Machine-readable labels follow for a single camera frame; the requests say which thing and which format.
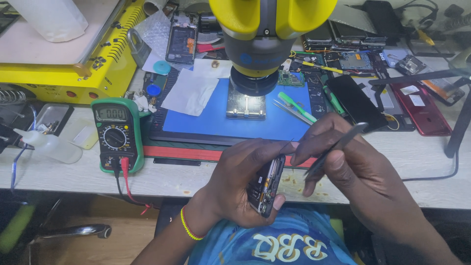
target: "teal round object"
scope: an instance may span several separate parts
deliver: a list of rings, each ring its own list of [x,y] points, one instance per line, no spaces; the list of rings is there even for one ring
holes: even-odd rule
[[[160,87],[158,85],[148,85],[146,91],[150,97],[157,97],[160,94]]]
[[[166,61],[157,61],[153,69],[159,75],[167,75],[170,72],[171,66]]]

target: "person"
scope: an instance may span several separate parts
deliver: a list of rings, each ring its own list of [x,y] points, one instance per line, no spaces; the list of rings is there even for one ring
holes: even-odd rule
[[[316,205],[282,207],[277,194],[269,218],[248,203],[246,185],[279,154],[293,154],[300,165],[332,146],[351,128],[343,118],[327,114],[299,142],[251,139],[227,148],[208,184],[154,238],[132,263],[177,264],[356,264]],[[428,264],[462,264],[425,219],[389,160],[357,135],[343,150],[334,150],[319,172],[305,183],[303,195],[313,194],[326,174],[350,201],[360,222],[374,234],[412,247]],[[196,239],[206,235],[202,240]]]

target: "green multimeter case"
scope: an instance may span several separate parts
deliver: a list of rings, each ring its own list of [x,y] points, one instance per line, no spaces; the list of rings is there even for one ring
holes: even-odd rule
[[[90,107],[98,130],[101,171],[114,173],[112,159],[121,165],[123,157],[129,158],[129,173],[142,168],[144,149],[139,119],[151,113],[139,112],[134,101],[124,98],[97,99]]]

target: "green screwdriver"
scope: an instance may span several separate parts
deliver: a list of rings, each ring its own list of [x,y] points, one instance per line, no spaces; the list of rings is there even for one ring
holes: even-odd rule
[[[327,98],[329,99],[330,103],[332,104],[333,108],[335,109],[335,111],[337,111],[337,113],[339,115],[342,115],[345,113],[345,111],[343,110],[342,106],[340,106],[340,103],[337,99],[337,97],[332,93],[332,91],[330,90],[330,88],[328,86],[326,86],[321,78],[319,77],[319,75],[316,75],[317,78],[319,79],[319,81],[321,82],[321,84],[323,85],[322,89],[324,90],[325,94],[327,95]]]

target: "red phone back cover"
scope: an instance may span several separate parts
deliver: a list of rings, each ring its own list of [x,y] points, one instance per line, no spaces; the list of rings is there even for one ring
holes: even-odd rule
[[[416,86],[419,91],[404,95],[401,88],[408,87],[410,85]],[[425,90],[424,86],[420,83],[397,83],[391,84],[391,88],[394,91],[396,98],[398,98],[410,117],[417,126],[417,130],[422,136],[449,136],[451,135],[451,127],[448,122],[441,114],[432,97]],[[416,106],[410,97],[410,95],[418,95],[422,99],[425,106]]]

